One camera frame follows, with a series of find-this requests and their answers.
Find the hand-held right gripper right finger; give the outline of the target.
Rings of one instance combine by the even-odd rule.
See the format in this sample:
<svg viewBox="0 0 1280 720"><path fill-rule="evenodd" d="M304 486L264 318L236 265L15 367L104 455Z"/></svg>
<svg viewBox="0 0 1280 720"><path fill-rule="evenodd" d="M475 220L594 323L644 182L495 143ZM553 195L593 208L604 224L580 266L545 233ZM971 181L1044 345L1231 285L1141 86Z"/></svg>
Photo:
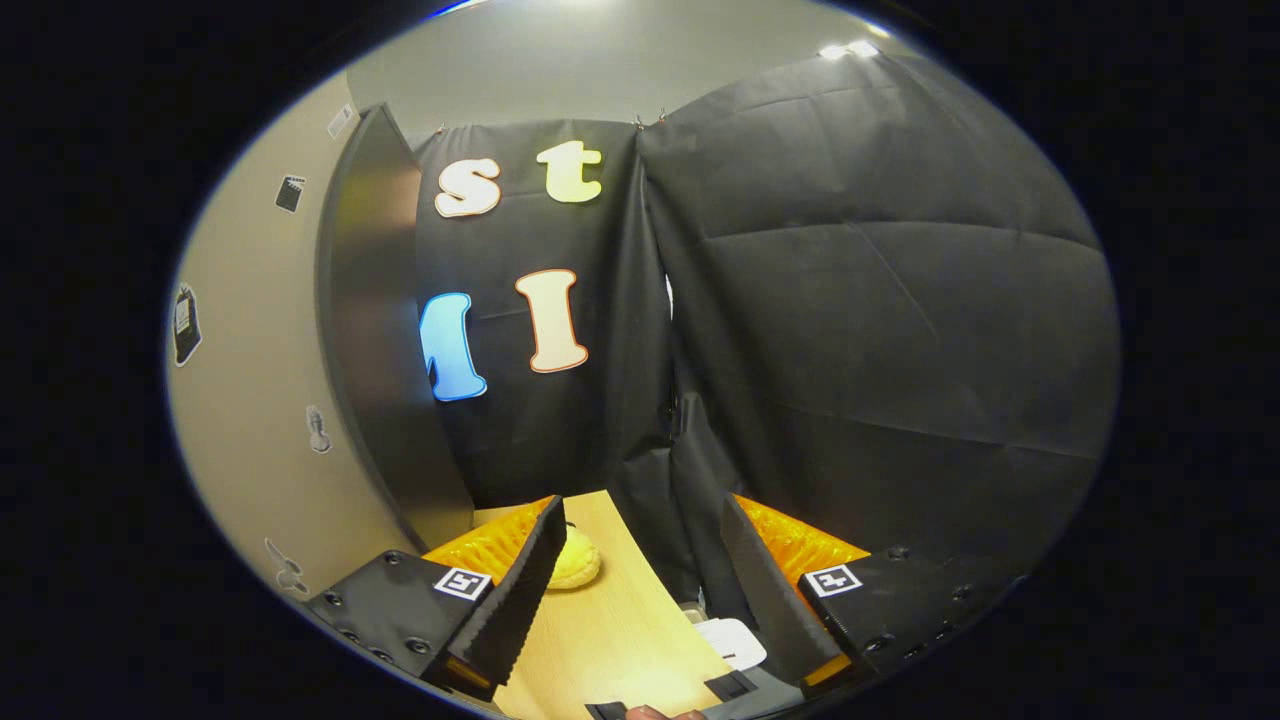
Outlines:
<svg viewBox="0 0 1280 720"><path fill-rule="evenodd" d="M919 543L870 552L736 493L724 497L719 534L768 669L804 691L920 662L1014 582L988 557Z"/></svg>

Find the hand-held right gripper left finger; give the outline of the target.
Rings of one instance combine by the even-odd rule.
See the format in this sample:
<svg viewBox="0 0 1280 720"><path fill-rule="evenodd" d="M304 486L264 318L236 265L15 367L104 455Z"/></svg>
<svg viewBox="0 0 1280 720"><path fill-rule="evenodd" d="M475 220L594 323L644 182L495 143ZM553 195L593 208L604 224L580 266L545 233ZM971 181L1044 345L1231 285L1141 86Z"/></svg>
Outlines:
<svg viewBox="0 0 1280 720"><path fill-rule="evenodd" d="M305 606L415 679L493 693L512 675L567 530L563 498L545 497L425 556L387 550Z"/></svg>

